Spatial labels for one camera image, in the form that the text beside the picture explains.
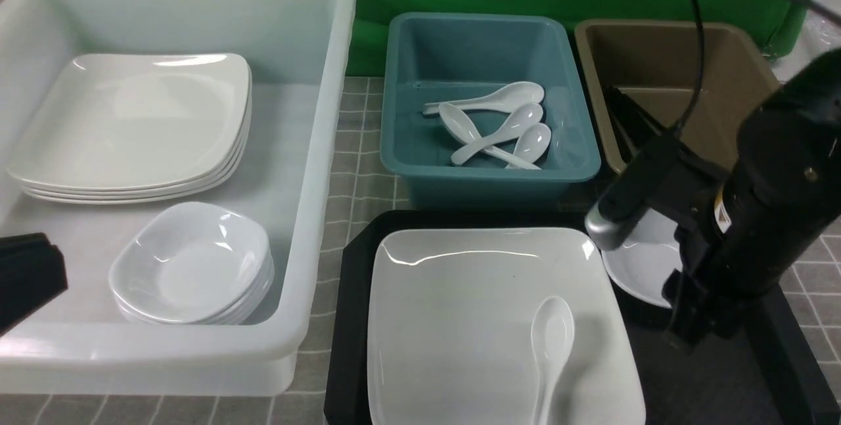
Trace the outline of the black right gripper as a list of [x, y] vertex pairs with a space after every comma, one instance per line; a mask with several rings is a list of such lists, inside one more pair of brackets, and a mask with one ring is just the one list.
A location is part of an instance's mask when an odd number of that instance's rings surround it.
[[660, 185], [660, 207], [677, 223], [682, 270], [663, 291], [675, 347], [727, 338], [782, 275], [780, 158], [740, 156], [726, 179], [679, 160]]

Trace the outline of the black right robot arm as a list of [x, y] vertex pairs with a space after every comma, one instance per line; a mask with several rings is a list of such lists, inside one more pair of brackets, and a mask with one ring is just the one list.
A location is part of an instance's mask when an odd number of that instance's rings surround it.
[[665, 281], [664, 335], [687, 353], [732, 336], [839, 216], [839, 50], [781, 85], [739, 128], [738, 160], [679, 225], [682, 269]]

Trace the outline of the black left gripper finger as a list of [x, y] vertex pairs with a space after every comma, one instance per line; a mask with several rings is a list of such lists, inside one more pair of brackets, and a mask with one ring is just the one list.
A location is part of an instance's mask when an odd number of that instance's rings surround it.
[[1, 335], [67, 288], [65, 257], [46, 234], [1, 239]]

